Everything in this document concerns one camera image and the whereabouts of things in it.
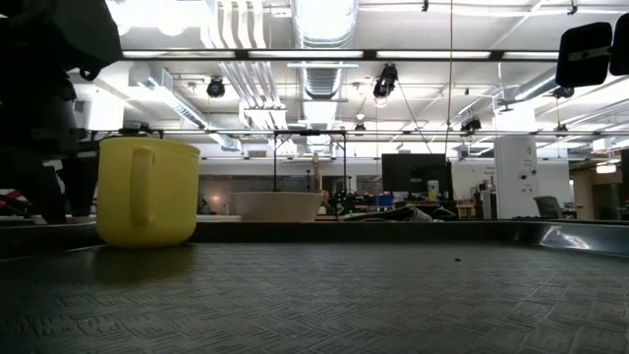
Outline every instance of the textured metal surface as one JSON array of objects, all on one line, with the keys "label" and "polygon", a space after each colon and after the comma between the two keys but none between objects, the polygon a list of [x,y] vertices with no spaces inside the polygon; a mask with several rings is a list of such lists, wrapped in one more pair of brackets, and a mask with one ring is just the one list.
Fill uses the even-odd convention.
[{"label": "textured metal surface", "polygon": [[497,243],[102,247],[0,263],[0,348],[626,353],[627,270]]}]

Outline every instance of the black monitor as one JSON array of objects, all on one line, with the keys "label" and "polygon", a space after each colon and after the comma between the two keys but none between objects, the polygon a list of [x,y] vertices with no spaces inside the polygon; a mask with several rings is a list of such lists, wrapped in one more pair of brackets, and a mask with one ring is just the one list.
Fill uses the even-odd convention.
[{"label": "black monitor", "polygon": [[439,181],[439,193],[452,198],[452,168],[442,153],[384,153],[382,189],[385,192],[421,193],[428,181]]}]

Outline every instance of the white pillar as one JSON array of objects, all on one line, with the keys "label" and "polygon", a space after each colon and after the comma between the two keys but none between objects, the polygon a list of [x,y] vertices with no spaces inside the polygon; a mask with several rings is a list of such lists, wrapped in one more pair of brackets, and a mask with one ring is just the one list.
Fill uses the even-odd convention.
[{"label": "white pillar", "polygon": [[[535,108],[518,104],[495,115],[498,131],[535,131]],[[503,136],[494,143],[498,218],[539,216],[538,156],[533,136]]]}]

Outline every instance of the fluorescent light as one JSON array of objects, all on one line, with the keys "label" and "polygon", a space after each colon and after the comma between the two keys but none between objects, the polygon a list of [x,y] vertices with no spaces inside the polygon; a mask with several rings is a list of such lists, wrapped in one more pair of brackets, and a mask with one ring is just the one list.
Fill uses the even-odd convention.
[{"label": "fluorescent light", "polygon": [[559,52],[506,52],[502,59],[559,59]]},{"label": "fluorescent light", "polygon": [[611,164],[611,165],[603,165],[603,166],[597,166],[597,173],[614,173],[616,172],[616,165]]},{"label": "fluorescent light", "polygon": [[251,58],[362,58],[361,50],[334,50],[334,49],[302,49],[302,50],[252,50]]},{"label": "fluorescent light", "polygon": [[[487,59],[491,55],[488,51],[452,51],[454,59]],[[380,59],[449,59],[449,51],[378,51],[376,58]]]},{"label": "fluorescent light", "polygon": [[229,129],[210,129],[211,132],[230,135],[273,135],[271,130],[229,130]]},{"label": "fluorescent light", "polygon": [[288,63],[291,69],[358,69],[358,64],[348,63]]},{"label": "fluorescent light", "polygon": [[233,59],[232,50],[125,50],[125,59]]},{"label": "fluorescent light", "polygon": [[191,130],[165,130],[165,135],[201,135],[205,134],[203,130],[191,131]]}]

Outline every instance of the black object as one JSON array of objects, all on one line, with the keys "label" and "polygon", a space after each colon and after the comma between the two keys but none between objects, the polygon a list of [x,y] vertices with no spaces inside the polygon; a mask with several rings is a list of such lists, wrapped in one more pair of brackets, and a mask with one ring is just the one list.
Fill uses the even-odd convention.
[{"label": "black object", "polygon": [[561,36],[556,82],[564,88],[604,83],[607,78],[612,30],[608,23],[595,23],[567,30]]},{"label": "black object", "polygon": [[382,188],[385,192],[427,192],[430,180],[452,200],[452,164],[442,153],[384,153]]},{"label": "black object", "polygon": [[384,64],[384,69],[382,69],[382,73],[380,73],[373,87],[373,96],[376,98],[389,97],[395,89],[395,82],[397,82],[395,64]]},{"label": "black object", "polygon": [[561,214],[561,206],[559,201],[553,196],[541,196],[534,198],[535,203],[538,205],[541,218],[560,219],[563,218]]},{"label": "black object", "polygon": [[568,16],[572,16],[579,11],[579,5],[577,5],[577,0],[570,0],[570,10],[568,10]]},{"label": "black object", "polygon": [[618,19],[609,63],[611,75],[629,75],[629,14]]},{"label": "black object", "polygon": [[570,98],[573,95],[574,95],[573,88],[556,88],[551,94],[551,96],[555,97],[556,99]]},{"label": "black object", "polygon": [[[118,29],[104,0],[3,0],[0,13],[0,187],[16,188],[49,223],[63,223],[65,201],[48,159],[62,159],[72,209],[86,213],[95,176],[73,111],[76,93],[67,71],[94,80],[123,57]],[[33,83],[37,90],[32,90]]]},{"label": "black object", "polygon": [[306,190],[311,192],[311,170],[306,170]]},{"label": "black object", "polygon": [[225,94],[223,78],[212,78],[207,86],[207,95],[212,98],[219,98]]},{"label": "black object", "polygon": [[479,118],[472,118],[461,124],[461,132],[475,132],[483,128]]}]

